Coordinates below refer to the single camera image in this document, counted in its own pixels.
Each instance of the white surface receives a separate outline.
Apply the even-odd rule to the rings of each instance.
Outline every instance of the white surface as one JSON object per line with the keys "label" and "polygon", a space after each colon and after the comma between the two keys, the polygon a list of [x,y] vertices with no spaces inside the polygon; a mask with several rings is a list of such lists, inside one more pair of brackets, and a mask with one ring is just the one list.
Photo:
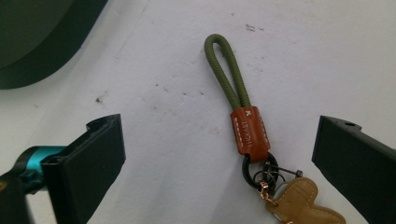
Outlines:
{"label": "white surface", "polygon": [[[366,223],[311,155],[319,115],[396,146],[395,10],[394,1],[109,1],[65,67],[0,91],[0,173],[28,147],[68,145],[87,122],[121,113],[127,160],[90,223],[277,223],[241,175],[231,108],[203,51],[218,33],[279,164],[317,182],[317,204]],[[55,223],[46,192],[29,201],[36,223]]]}

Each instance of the olive green cord loop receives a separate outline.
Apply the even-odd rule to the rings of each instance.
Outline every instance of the olive green cord loop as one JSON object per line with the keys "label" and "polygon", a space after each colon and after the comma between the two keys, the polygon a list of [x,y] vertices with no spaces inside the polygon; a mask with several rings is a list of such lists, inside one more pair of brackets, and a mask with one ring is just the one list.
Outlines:
{"label": "olive green cord loop", "polygon": [[[233,82],[239,98],[233,91],[233,87],[225,76],[219,61],[216,58],[213,44],[218,44],[220,46],[220,50],[230,67]],[[242,79],[238,63],[236,62],[233,50],[231,49],[228,41],[222,35],[210,35],[205,41],[205,55],[233,110],[244,106],[250,106],[250,100],[248,99],[248,92],[245,88],[244,80]]]}

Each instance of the tan leather charm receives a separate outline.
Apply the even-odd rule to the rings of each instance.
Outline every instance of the tan leather charm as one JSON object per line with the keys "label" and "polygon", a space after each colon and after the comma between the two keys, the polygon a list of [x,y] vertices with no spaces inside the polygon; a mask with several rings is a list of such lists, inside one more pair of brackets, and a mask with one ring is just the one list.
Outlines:
{"label": "tan leather charm", "polygon": [[284,223],[292,224],[345,224],[346,220],[330,208],[314,204],[318,187],[309,178],[298,177],[285,182],[267,203],[267,209]]}
{"label": "tan leather charm", "polygon": [[259,109],[256,106],[235,109],[231,120],[238,152],[248,154],[250,162],[266,161],[271,146]]}

